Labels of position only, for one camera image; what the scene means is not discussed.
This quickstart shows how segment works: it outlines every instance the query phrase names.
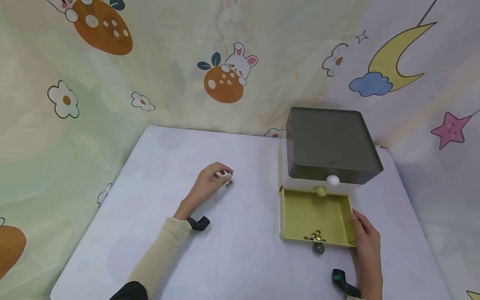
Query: yellow drawer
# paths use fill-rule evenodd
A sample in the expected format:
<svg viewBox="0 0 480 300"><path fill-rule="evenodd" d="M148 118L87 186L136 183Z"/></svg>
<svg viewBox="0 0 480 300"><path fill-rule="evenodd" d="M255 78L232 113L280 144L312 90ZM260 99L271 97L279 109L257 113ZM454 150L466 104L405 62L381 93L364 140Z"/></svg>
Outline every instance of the yellow drawer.
<svg viewBox="0 0 480 300"><path fill-rule="evenodd" d="M313 192L291 191L283 187L279 194L282 240L356 246L357 235L350 223L352 208L348 196L328 194L320 197ZM324 241L311 240L318 230Z"/></svg>

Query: gray lid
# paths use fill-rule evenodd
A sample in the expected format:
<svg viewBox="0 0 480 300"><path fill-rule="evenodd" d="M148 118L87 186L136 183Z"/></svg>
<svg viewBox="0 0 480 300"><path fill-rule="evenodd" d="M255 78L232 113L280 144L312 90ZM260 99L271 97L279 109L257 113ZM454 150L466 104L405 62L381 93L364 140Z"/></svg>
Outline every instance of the gray lid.
<svg viewBox="0 0 480 300"><path fill-rule="evenodd" d="M358 111L292 108L287 120L288 174L293 178L365 184L383 171Z"/></svg>

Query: yellow ball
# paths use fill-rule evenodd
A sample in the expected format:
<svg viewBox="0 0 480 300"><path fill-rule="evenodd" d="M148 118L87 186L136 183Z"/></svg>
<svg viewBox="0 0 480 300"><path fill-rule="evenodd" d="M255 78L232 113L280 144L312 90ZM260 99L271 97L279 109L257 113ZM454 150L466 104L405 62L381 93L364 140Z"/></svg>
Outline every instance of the yellow ball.
<svg viewBox="0 0 480 300"><path fill-rule="evenodd" d="M324 186L317 187L317 195L319 195L320 197L327 196L327 188Z"/></svg>

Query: table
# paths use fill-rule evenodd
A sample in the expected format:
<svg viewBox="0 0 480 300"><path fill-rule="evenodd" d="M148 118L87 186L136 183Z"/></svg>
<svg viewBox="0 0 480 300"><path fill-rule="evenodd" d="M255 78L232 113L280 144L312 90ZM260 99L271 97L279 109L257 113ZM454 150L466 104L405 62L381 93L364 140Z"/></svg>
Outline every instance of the table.
<svg viewBox="0 0 480 300"><path fill-rule="evenodd" d="M280 240L280 140L147 127L55 284L52 300L106 300L127 280L198 173L220 161L235 170L193 217L207 216L160 284L155 299L343 299L331 272L355 284L355 250ZM384 171L351 195L382 235L384 299L450 299L387 150Z"/></svg>

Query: black controller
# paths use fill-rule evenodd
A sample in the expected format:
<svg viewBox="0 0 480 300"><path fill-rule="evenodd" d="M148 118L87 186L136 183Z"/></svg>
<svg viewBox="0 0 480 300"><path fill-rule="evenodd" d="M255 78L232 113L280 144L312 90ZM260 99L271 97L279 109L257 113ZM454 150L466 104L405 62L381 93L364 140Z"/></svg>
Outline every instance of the black controller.
<svg viewBox="0 0 480 300"><path fill-rule="evenodd" d="M187 220L190 223L190 226L195 231L204 231L208 225L210 225L210 220L203 216L200 221L195 221L193 218L188 218Z"/></svg>
<svg viewBox="0 0 480 300"><path fill-rule="evenodd" d="M333 283L335 283L335 285L345 294L354 298L361 297L361 291L358 288L347 283L347 278L345 277L345 272L343 270L333 269L332 279Z"/></svg>

